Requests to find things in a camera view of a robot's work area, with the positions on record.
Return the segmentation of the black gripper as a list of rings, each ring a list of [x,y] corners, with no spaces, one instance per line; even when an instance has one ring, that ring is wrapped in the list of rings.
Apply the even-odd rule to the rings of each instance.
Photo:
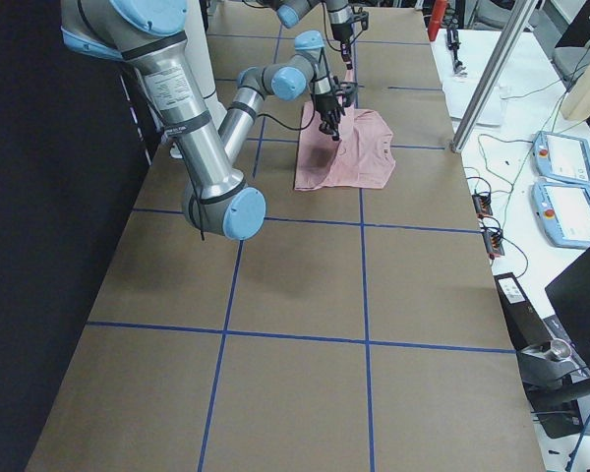
[[[314,109],[321,119],[319,131],[338,142],[341,118],[346,115],[345,110],[354,104],[357,94],[358,85],[355,82],[339,82],[331,85],[329,92],[314,94]]]
[[[354,68],[351,47],[357,34],[354,33],[355,25],[359,25],[361,31],[369,28],[369,13],[362,6],[353,5],[327,6],[327,17],[330,22],[332,37],[339,43],[339,51],[342,60],[348,70]]]

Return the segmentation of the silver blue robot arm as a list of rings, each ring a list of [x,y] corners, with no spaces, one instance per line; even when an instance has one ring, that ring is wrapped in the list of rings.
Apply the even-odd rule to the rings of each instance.
[[[256,4],[273,10],[287,29],[293,29],[321,5],[324,17],[329,22],[332,39],[338,43],[337,48],[332,46],[331,49],[340,53],[348,71],[354,68],[353,44],[359,34],[369,28],[369,12],[362,6],[353,6],[346,0],[260,0]]]
[[[241,72],[235,98],[224,108],[210,95],[213,74],[199,2],[64,1],[61,19],[69,49],[140,74],[147,103],[189,174],[184,215],[202,233],[242,241],[264,223],[265,197],[234,163],[268,97],[291,101],[307,92],[320,131],[337,140],[357,93],[356,83],[331,73],[317,30],[296,37],[287,62]]]

